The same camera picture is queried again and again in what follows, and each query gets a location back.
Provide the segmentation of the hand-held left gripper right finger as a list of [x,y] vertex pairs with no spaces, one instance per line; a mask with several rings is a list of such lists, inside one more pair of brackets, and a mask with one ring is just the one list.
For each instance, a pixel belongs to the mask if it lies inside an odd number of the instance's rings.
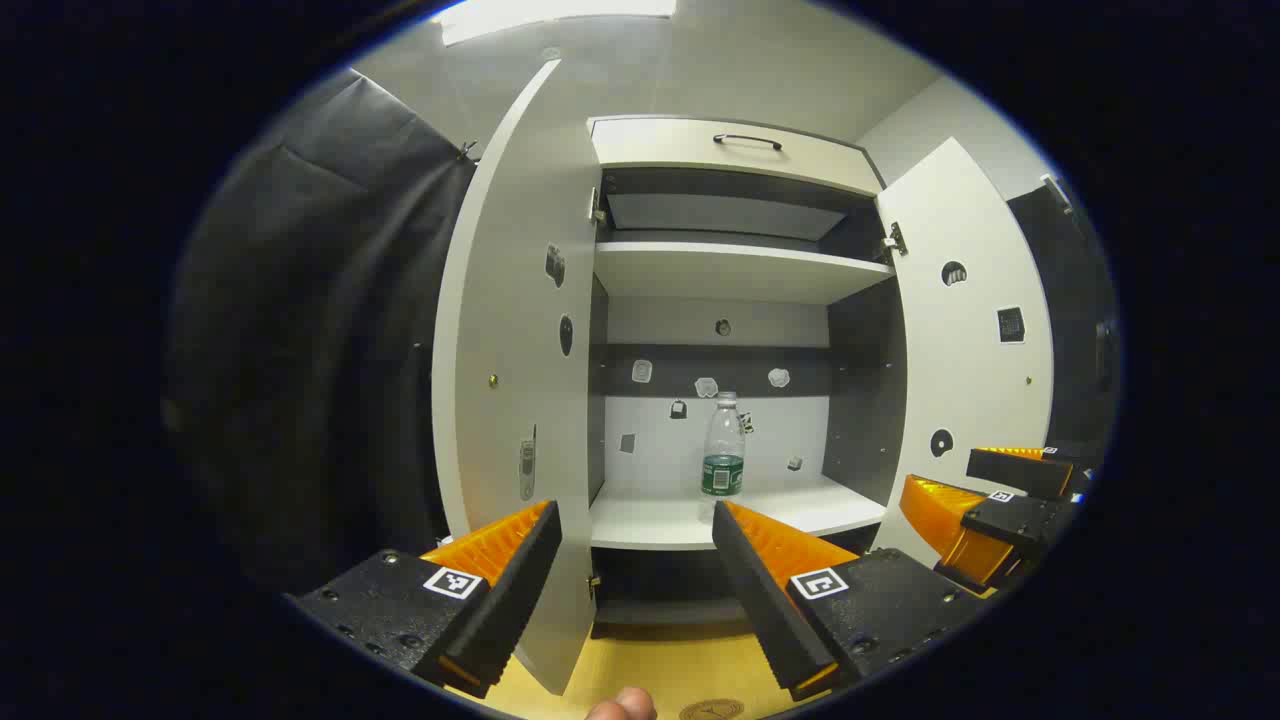
[[986,600],[899,550],[858,555],[721,500],[712,539],[774,679],[796,701],[920,657]]

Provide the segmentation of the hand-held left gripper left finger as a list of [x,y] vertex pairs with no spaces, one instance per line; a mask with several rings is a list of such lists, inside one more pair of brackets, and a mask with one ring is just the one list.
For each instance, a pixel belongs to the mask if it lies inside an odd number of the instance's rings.
[[556,500],[447,544],[428,502],[375,511],[328,579],[289,594],[310,621],[374,662],[484,698],[502,678],[563,539]]

